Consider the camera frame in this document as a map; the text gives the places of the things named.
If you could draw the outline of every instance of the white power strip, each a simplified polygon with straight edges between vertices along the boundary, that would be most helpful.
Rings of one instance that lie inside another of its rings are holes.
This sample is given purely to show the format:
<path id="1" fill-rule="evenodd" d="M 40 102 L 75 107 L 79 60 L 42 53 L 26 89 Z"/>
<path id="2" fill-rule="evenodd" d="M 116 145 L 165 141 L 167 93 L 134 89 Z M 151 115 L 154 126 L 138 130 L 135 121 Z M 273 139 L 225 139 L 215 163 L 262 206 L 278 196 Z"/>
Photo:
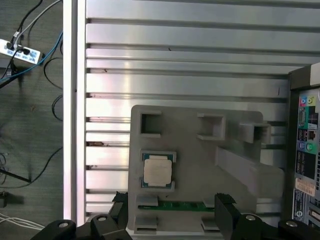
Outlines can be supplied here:
<path id="1" fill-rule="evenodd" d="M 0 39 L 0 54 L 4 54 L 12 57 L 13 54 L 15 54 L 15 50 L 8 49 L 7 43 L 9 43 L 9 41 Z M 31 49 L 29 47 L 23 47 L 23 48 L 30 50 L 30 53 L 28 55 L 25 55 L 23 52 L 17 52 L 14 56 L 15 59 L 19 59 L 32 64 L 37 64 L 39 61 L 41 61 L 42 59 L 41 52 Z"/>

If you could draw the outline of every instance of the black clamp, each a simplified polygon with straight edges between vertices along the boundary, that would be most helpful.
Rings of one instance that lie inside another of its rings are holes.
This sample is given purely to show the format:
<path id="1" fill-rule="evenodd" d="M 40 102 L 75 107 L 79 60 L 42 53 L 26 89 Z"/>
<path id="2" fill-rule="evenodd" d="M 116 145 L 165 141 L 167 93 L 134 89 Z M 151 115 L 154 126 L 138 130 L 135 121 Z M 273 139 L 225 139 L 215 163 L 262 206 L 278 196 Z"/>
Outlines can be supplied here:
<path id="1" fill-rule="evenodd" d="M 256 215 L 241 214 L 228 194 L 218 193 L 214 201 L 215 222 L 225 240 L 320 240 L 320 232 L 303 222 L 288 219 L 273 227 Z"/>
<path id="2" fill-rule="evenodd" d="M 100 214 L 76 227 L 71 220 L 50 223 L 31 240 L 132 240 L 128 224 L 128 193 L 116 193 L 109 214 Z"/>

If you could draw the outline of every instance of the power strip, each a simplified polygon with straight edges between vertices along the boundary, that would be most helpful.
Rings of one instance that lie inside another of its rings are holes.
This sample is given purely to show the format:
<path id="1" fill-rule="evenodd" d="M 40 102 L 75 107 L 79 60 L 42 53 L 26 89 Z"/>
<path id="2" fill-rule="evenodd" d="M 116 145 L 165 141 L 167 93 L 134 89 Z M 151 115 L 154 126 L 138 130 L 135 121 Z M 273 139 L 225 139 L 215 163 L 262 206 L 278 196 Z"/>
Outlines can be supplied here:
<path id="1" fill-rule="evenodd" d="M 7 48 L 7 43 L 9 41 L 0 39 L 0 54 L 4 54 L 7 56 L 12 57 L 15 54 L 15 50 L 10 50 Z M 19 59 L 31 64 L 37 64 L 42 59 L 41 52 L 31 49 L 29 47 L 23 47 L 24 49 L 30 50 L 30 53 L 28 55 L 25 55 L 23 52 L 17 52 L 14 56 L 15 59 Z"/>

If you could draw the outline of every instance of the gray carpet floor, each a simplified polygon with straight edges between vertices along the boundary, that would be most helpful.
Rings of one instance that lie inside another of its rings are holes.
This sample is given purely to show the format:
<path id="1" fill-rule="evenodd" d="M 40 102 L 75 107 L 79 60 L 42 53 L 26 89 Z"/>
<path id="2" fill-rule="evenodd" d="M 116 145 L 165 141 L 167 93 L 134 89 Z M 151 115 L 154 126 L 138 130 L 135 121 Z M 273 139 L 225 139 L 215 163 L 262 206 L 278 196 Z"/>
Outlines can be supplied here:
<path id="1" fill-rule="evenodd" d="M 0 39 L 10 40 L 24 15 L 39 0 L 2 0 L 0 4 Z M 54 0 L 44 0 L 26 20 L 26 27 Z M 23 45 L 48 53 L 62 31 L 63 4 L 59 3 L 43 15 L 26 34 Z M 57 50 L 54 57 L 62 57 Z M 14 61 L 18 67 L 31 64 Z M 62 86 L 62 60 L 54 60 L 47 68 L 48 76 Z M 43 169 L 49 156 L 63 145 L 63 125 L 51 112 L 54 99 L 62 91 L 52 86 L 39 66 L 0 89 L 0 153 L 6 154 L 7 167 L 15 174 L 34 179 Z M 62 116 L 62 101 L 57 115 Z M 62 151 L 54 156 L 47 170 L 28 187 L 5 189 L 9 193 L 8 205 L 0 213 L 28 219 L 47 225 L 63 217 L 63 157 Z M 7 177 L 3 186 L 15 187 L 24 183 Z M 1 239 L 29 240 L 36 230 L 22 228 L 9 222 L 0 223 Z"/>

